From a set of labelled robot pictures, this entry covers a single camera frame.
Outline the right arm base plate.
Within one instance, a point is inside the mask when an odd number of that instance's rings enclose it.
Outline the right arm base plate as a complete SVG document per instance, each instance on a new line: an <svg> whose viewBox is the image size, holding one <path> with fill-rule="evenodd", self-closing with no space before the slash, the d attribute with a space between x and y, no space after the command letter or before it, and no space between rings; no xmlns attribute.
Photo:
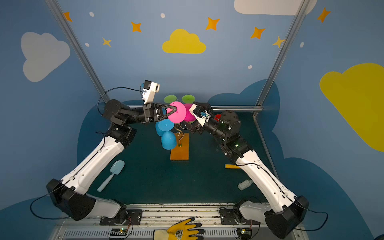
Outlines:
<svg viewBox="0 0 384 240"><path fill-rule="evenodd" d="M219 208L221 225L250 225L251 221L244 219L238 210Z"/></svg>

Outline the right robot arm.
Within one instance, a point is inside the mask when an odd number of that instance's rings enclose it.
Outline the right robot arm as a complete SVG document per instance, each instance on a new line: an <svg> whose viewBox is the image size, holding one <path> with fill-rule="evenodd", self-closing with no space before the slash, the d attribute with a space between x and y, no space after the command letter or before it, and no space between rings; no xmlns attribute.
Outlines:
<svg viewBox="0 0 384 240"><path fill-rule="evenodd" d="M255 221L267 225L279 239L285 239L305 218L309 201L296 196L265 166L252 146L239 134L241 122L236 113L225 111L217 120L203 108L193 105L193 128L206 131L217 139L234 165L240 167L259 188L267 204L241 201L234 206L238 223Z"/></svg>

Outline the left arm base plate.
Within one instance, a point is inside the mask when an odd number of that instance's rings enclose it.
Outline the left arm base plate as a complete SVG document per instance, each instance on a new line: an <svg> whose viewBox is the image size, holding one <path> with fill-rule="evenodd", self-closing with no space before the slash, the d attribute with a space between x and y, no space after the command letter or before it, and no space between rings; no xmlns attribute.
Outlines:
<svg viewBox="0 0 384 240"><path fill-rule="evenodd" d="M142 220L143 210L125 209L120 211L114 218L102 217L100 226L139 226Z"/></svg>

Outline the pink wine glass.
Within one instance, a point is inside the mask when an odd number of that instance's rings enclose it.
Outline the pink wine glass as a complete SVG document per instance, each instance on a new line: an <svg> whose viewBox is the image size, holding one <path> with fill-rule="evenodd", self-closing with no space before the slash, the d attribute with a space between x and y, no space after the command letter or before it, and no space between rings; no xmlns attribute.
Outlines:
<svg viewBox="0 0 384 240"><path fill-rule="evenodd" d="M176 112L168 116L168 119L177 124L183 121L194 122L196 117L191 114L190 109L193 104L183 104L181 102L173 102L170 106L176 107Z"/></svg>

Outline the red wine glass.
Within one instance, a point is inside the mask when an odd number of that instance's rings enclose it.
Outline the red wine glass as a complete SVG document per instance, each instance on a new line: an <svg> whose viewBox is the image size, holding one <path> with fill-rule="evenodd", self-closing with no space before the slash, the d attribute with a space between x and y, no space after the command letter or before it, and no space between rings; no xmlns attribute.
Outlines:
<svg viewBox="0 0 384 240"><path fill-rule="evenodd" d="M220 122L221 121L221 114L216 114L215 120Z"/></svg>

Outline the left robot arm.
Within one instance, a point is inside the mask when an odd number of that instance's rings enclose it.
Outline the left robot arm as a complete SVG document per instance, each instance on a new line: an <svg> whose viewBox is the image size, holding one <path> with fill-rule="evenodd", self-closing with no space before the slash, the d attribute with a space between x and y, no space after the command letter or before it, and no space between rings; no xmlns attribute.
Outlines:
<svg viewBox="0 0 384 240"><path fill-rule="evenodd" d="M131 109L118 100L106 103L103 117L111 122L100 144L70 173L60 180L52 179L47 190L53 204L75 221L88 217L106 217L123 222L127 218L122 203L87 195L87 192L104 168L129 146L137 130L130 125L160 122L171 115L185 111L182 103L171 105L146 103Z"/></svg>

